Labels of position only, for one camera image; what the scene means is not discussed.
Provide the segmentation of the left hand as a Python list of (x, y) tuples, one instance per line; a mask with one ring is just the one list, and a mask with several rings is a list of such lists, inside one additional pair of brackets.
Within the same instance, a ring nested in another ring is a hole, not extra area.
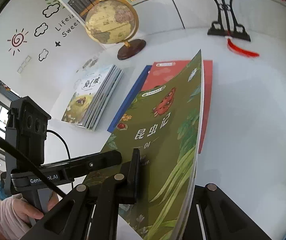
[(30, 218), (40, 220), (44, 213), (25, 201), (20, 195), (8, 197), (0, 202), (0, 226), (21, 226)]

